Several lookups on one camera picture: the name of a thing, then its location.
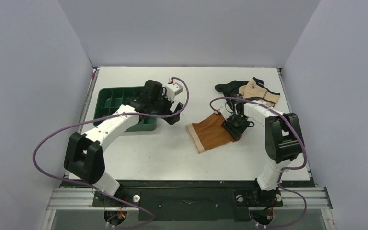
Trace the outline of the beige underwear with dark trim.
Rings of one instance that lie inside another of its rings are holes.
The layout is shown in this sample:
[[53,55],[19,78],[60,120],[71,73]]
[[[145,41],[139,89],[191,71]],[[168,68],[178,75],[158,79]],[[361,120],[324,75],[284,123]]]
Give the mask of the beige underwear with dark trim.
[[264,86],[264,81],[253,77],[246,85],[239,88],[238,93],[243,99],[261,101],[269,107],[274,107],[280,99],[280,93],[273,92]]

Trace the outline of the brown underwear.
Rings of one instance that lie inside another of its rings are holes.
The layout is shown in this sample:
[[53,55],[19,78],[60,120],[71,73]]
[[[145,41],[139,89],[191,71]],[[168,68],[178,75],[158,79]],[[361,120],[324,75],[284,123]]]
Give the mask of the brown underwear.
[[228,131],[222,127],[225,118],[222,114],[211,114],[199,123],[186,125],[186,131],[198,154],[238,141],[234,139]]

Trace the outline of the black patterned underwear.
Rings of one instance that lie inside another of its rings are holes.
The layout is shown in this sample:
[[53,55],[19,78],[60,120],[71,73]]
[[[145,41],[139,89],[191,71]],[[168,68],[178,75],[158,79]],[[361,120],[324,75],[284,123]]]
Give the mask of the black patterned underwear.
[[225,97],[233,97],[239,93],[239,88],[241,86],[247,85],[247,83],[248,81],[233,80],[229,83],[217,84],[214,88],[217,92],[223,94]]

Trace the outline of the green compartment tray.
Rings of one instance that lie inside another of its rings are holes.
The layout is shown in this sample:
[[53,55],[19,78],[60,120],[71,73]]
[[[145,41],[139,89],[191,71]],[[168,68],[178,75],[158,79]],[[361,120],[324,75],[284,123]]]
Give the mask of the green compartment tray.
[[[112,115],[130,97],[138,96],[143,86],[102,88],[97,97],[94,119]],[[127,132],[154,131],[157,127],[156,118],[145,117],[138,124],[127,129]]]

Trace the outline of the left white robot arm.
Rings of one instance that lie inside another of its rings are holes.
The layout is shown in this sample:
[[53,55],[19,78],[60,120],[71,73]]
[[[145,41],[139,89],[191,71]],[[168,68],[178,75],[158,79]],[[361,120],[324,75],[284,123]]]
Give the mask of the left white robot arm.
[[123,202],[120,183],[105,170],[104,151],[121,134],[140,123],[145,117],[161,118],[173,125],[180,120],[180,113],[187,103],[178,103],[171,109],[177,95],[189,91],[186,83],[172,77],[165,85],[155,80],[145,82],[142,90],[126,98],[119,108],[94,128],[75,132],[69,137],[64,168],[83,182],[105,193],[105,200],[112,206]]

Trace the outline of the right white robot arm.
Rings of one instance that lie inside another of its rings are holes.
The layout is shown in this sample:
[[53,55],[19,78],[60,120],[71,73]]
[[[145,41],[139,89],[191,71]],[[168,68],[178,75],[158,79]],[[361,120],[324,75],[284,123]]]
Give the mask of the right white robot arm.
[[231,97],[231,100],[243,103],[239,112],[222,123],[222,127],[234,140],[239,140],[246,128],[255,123],[265,128],[264,144],[268,160],[254,181],[258,187],[251,191],[252,201],[258,205],[279,202],[276,191],[283,173],[302,169],[307,164],[298,116],[295,113],[279,112],[261,101],[239,97]]

